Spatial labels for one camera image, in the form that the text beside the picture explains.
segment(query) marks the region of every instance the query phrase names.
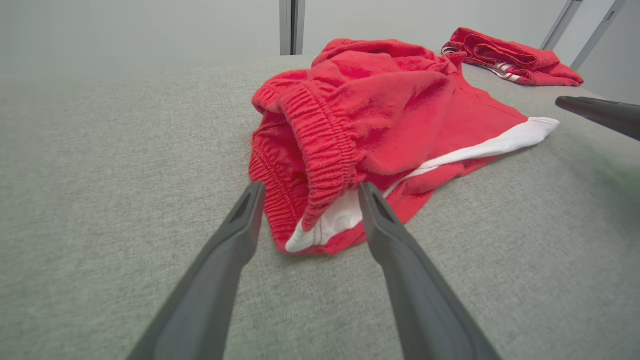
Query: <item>gray upholstered surface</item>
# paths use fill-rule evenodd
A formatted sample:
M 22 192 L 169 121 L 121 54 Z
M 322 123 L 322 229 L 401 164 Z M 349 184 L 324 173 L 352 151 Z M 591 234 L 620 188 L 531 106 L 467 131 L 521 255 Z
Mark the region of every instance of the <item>gray upholstered surface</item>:
M 248 184 L 253 92 L 310 62 L 0 83 L 0 358 L 125 357 Z M 465 75 L 561 127 L 408 229 L 505 359 L 639 359 L 640 143 L 554 106 L 583 89 Z M 226 355 L 401 358 L 368 248 L 287 257 L 264 223 Z

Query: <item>red garment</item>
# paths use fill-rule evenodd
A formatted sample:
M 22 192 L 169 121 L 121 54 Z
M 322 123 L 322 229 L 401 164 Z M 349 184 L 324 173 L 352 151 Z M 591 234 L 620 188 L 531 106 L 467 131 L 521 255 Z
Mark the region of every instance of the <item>red garment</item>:
M 584 80 L 577 72 L 560 63 L 551 50 L 538 50 L 516 42 L 503 41 L 459 28 L 442 53 L 466 53 L 465 63 L 480 65 L 503 79 L 523 85 L 580 86 Z
M 329 43 L 311 69 L 285 72 L 254 95 L 263 114 L 249 173 L 267 186 L 276 246 L 301 220 L 310 231 L 327 207 L 363 181 L 385 191 L 423 162 L 495 138 L 527 117 L 470 86 L 464 54 L 437 57 L 397 40 Z M 409 221 L 433 190 L 493 158 L 461 161 L 404 181 L 388 201 Z M 326 246 L 335 254 L 364 240 L 360 224 Z

